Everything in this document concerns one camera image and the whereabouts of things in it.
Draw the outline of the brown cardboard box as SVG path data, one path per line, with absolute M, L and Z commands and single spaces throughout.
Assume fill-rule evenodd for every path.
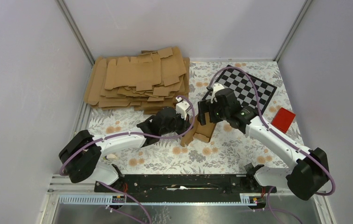
M 208 112 L 205 114 L 205 121 L 206 124 L 204 126 L 197 122 L 194 127 L 181 138 L 180 145 L 182 147 L 188 146 L 194 139 L 204 143 L 209 143 L 211 141 L 216 124 L 210 122 Z

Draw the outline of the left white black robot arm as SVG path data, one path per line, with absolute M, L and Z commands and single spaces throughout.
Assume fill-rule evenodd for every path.
M 172 139 L 171 133 L 176 134 L 175 138 L 182 137 L 192 128 L 190 110 L 190 106 L 165 107 L 125 132 L 100 136 L 88 130 L 80 131 L 59 153 L 62 162 L 59 174 L 68 176 L 72 183 L 86 179 L 101 182 L 117 192 L 123 187 L 122 174 L 115 165 L 102 163 L 101 158 L 122 150 L 150 146 L 161 139 Z

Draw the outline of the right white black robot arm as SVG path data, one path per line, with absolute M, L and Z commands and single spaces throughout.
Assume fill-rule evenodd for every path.
M 330 180 L 327 155 L 324 150 L 314 150 L 294 142 L 259 115 L 257 109 L 243 107 L 233 90 L 223 88 L 210 99 L 198 102 L 198 122 L 217 124 L 226 121 L 231 127 L 259 141 L 274 152 L 286 168 L 269 168 L 264 165 L 247 171 L 247 188 L 258 192 L 263 187 L 289 189 L 302 200 L 309 200 Z

